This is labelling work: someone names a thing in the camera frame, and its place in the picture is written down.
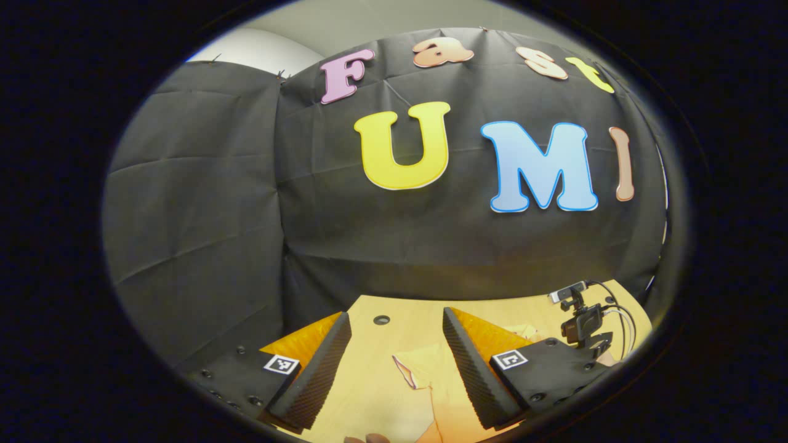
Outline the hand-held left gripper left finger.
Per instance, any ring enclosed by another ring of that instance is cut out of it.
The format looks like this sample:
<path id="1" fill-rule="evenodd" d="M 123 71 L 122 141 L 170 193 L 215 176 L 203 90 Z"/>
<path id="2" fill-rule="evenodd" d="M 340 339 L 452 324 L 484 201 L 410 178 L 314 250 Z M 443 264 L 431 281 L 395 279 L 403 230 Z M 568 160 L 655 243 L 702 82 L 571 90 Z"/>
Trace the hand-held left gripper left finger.
<path id="1" fill-rule="evenodd" d="M 236 346 L 185 375 L 253 420 L 304 431 L 323 409 L 351 337 L 349 314 L 337 312 L 261 348 Z"/>

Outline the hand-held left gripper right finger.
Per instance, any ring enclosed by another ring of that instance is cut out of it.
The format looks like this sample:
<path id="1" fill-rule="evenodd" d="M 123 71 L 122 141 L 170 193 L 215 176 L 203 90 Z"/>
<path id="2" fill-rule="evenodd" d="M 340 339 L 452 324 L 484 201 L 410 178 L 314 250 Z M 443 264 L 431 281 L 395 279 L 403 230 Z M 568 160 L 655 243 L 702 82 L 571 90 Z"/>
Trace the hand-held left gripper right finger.
<path id="1" fill-rule="evenodd" d="M 593 349 L 554 337 L 533 342 L 451 306 L 442 328 L 484 429 L 546 414 L 610 370 Z"/>

